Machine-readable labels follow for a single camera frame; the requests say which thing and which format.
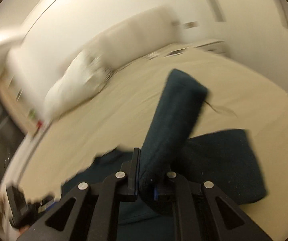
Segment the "dark teal knit sweater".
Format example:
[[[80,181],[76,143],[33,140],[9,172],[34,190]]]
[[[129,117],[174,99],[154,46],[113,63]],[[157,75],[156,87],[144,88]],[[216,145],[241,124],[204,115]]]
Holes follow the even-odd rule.
[[[116,240],[175,240],[173,218],[158,211],[154,189],[168,172],[174,172],[167,170],[171,155],[183,148],[206,95],[207,89],[188,74],[179,70],[169,74],[144,144],[139,148],[138,196],[134,202],[120,203]],[[132,154],[114,149],[97,157],[89,171],[99,173],[100,183],[131,159]],[[84,171],[76,175],[75,186],[81,182],[92,184],[88,174]]]

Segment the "beige bed with sheet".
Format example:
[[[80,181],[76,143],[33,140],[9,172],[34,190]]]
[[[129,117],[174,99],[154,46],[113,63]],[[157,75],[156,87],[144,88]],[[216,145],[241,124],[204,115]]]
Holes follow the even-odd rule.
[[[249,132],[268,196],[243,210],[273,240],[288,238],[288,93],[231,59],[188,48],[140,58],[119,70],[92,100],[51,124],[30,156],[19,187],[28,199],[60,196],[61,185],[95,156],[120,146],[139,147],[151,124],[166,78],[182,70],[209,89],[194,136],[227,128]]]

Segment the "rolled white duvet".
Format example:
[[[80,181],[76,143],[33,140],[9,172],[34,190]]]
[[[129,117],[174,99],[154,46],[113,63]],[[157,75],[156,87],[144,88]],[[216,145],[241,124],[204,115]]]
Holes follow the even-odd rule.
[[[55,120],[95,97],[105,87],[111,74],[101,52],[82,50],[47,92],[43,105],[45,117]]]

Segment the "cream padded headboard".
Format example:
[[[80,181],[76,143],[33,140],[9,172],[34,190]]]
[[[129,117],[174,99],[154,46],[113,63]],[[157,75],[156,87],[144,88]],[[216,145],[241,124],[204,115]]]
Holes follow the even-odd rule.
[[[160,6],[111,26],[83,45],[75,45],[74,52],[64,52],[59,46],[48,45],[47,49],[52,48],[53,52],[47,59],[44,53],[37,53],[21,44],[10,50],[6,62],[24,95],[34,104],[40,104],[83,50],[101,54],[105,64],[116,70],[178,40],[175,13],[169,7]]]

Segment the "white bedside table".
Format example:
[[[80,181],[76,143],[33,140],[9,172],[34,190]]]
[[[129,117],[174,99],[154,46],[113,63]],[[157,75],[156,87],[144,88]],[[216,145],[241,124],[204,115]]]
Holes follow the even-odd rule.
[[[224,40],[221,39],[204,39],[195,43],[196,48],[201,50],[216,53],[216,54],[229,54],[229,47]]]

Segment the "wall socket plate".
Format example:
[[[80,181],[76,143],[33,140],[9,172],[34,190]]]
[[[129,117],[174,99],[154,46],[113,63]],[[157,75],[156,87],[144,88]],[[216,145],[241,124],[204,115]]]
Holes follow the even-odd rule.
[[[192,21],[192,22],[187,22],[183,24],[185,29],[190,29],[190,28],[195,28],[198,26],[198,23],[196,21]]]

